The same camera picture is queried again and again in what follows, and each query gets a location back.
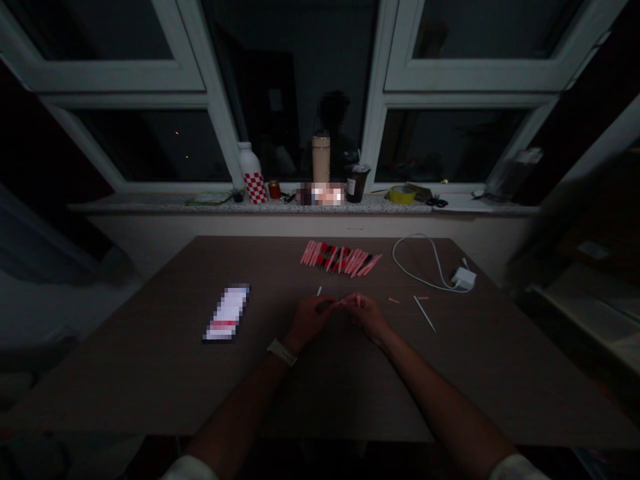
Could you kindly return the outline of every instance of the tabletop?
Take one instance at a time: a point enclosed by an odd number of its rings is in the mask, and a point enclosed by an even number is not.
[[[287,331],[298,300],[322,286],[336,297],[358,291],[376,300],[392,326],[516,444],[640,447],[633,424],[470,258],[476,286],[460,294],[404,274],[391,258],[394,239],[325,239],[384,254],[370,274],[354,279],[300,265],[308,240],[196,237],[0,424],[192,435]],[[450,278],[465,254],[450,239],[434,242]],[[428,240],[402,242],[397,258],[439,283]],[[251,284],[238,334],[227,344],[202,344],[230,283]],[[414,295],[429,297],[422,304],[437,333]],[[391,364],[344,312],[334,313],[285,378],[262,434],[433,440]]]

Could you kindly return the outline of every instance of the phone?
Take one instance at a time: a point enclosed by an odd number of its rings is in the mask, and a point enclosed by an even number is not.
[[[225,342],[233,340],[240,327],[240,319],[249,300],[248,283],[232,283],[222,295],[218,307],[209,320],[202,342]]]

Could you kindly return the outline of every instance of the window pane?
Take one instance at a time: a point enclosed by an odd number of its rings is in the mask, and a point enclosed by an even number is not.
[[[331,136],[331,178],[357,162],[377,0],[202,0],[238,136],[267,179],[310,180]]]
[[[128,181],[231,181],[206,111],[74,114]]]
[[[546,59],[583,0],[425,0],[413,58]]]
[[[4,0],[46,60],[172,59],[151,0]]]
[[[484,182],[527,110],[389,110],[378,182]]]

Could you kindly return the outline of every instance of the white straw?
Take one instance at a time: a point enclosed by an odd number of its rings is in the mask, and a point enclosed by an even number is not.
[[[437,333],[435,331],[435,327],[433,326],[433,324],[431,323],[431,320],[429,320],[429,317],[427,316],[427,312],[425,312],[424,308],[422,308],[422,305],[420,305],[420,302],[418,301],[418,298],[416,298],[416,296],[413,296],[413,299],[415,300],[415,302],[418,304],[418,307],[420,307],[420,310],[422,310],[422,314],[425,316],[425,318],[427,319],[427,321],[429,322],[431,328],[433,329],[434,333]]]

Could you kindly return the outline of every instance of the tape roll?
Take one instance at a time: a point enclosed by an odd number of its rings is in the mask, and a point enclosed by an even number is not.
[[[396,205],[410,205],[417,192],[402,185],[396,185],[389,190],[389,200]]]

